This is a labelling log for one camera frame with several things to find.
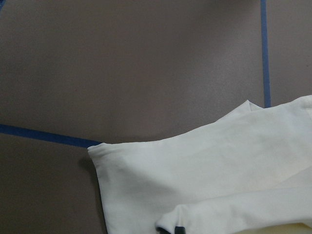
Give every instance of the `blue line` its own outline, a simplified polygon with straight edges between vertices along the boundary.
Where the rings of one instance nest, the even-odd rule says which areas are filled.
[[[78,147],[87,148],[92,145],[101,144],[101,142],[94,140],[81,139],[71,136],[63,136],[53,133],[46,133],[41,131],[30,130],[26,128],[13,127],[8,125],[0,124],[0,133],[19,136],[19,137],[27,137],[38,140],[45,140],[49,142],[61,143],[65,145],[73,145]]]
[[[2,9],[2,7],[4,6],[5,0],[0,0],[0,10]]]
[[[262,69],[264,107],[271,107],[266,0],[261,0]]]

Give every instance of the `floor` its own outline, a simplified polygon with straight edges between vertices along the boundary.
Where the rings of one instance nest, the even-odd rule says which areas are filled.
[[[312,94],[312,2],[266,9],[276,106]],[[3,125],[150,141],[264,107],[260,0],[10,0],[0,35]],[[3,233],[106,233],[85,148],[0,134],[0,178]]]

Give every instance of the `white garment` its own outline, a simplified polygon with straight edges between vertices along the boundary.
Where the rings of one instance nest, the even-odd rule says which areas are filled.
[[[252,192],[272,189],[312,166],[312,96],[257,109],[245,102],[232,116],[160,141],[89,147],[108,233],[154,234],[154,223],[177,205],[211,203],[225,197],[228,204],[233,204],[231,201],[246,196],[254,201],[256,212],[259,203],[253,194],[260,192]],[[308,188],[301,189],[306,189],[303,196],[310,192]],[[226,222],[240,217],[239,204],[236,205]],[[205,212],[202,214],[191,215],[192,223],[205,217]],[[180,224],[175,218],[181,216],[173,216],[172,223],[164,217],[157,225],[173,233],[175,225]],[[209,224],[218,222],[219,217],[209,218],[195,232],[190,229],[191,224],[183,223],[187,234],[214,233],[210,229],[213,225]],[[287,222],[293,221],[290,214]],[[258,226],[248,222],[235,229],[230,221],[227,229],[222,228],[223,232],[219,233],[233,233],[241,228]]]

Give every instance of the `blue tape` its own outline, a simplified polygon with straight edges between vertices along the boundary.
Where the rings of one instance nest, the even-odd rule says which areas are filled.
[[[261,0],[261,35],[262,35],[262,70],[263,70],[263,92],[264,107],[271,107],[271,89],[269,75],[268,55],[268,31],[267,31],[267,6],[266,0]]]
[[[4,6],[5,0],[0,0],[0,10]]]
[[[71,136],[63,136],[53,133],[46,133],[36,130],[30,130],[25,128],[13,127],[8,125],[0,124],[0,133],[19,136],[19,137],[27,137],[37,140],[44,140],[49,142],[55,142],[65,145],[73,145],[78,147],[87,148],[92,145],[101,144],[101,142],[94,140],[81,139]]]

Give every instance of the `white cloth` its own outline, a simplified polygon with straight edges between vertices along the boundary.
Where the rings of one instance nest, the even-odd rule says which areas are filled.
[[[221,219],[215,214],[207,216],[205,204],[220,204],[219,200],[226,202],[218,209],[229,211],[225,204],[233,209],[223,219],[226,229],[220,226],[223,232],[218,234],[259,228],[248,219],[247,223],[236,225],[234,220],[243,216],[240,211],[246,211],[246,206],[235,201],[254,201],[253,211],[257,212],[261,196],[270,196],[272,192],[277,198],[281,190],[274,187],[312,166],[311,115],[312,96],[262,110],[245,102],[220,121],[179,136],[89,147],[108,233],[154,234],[157,220],[157,226],[173,233],[182,217],[191,220],[182,222],[187,234],[216,233],[210,223]],[[307,204],[312,203],[309,188],[286,189],[302,195]],[[202,204],[202,215],[192,215],[192,207],[198,202]],[[186,215],[169,213],[186,203],[193,203]],[[291,213],[286,219],[277,217],[273,222],[259,224],[264,227],[301,221]]]

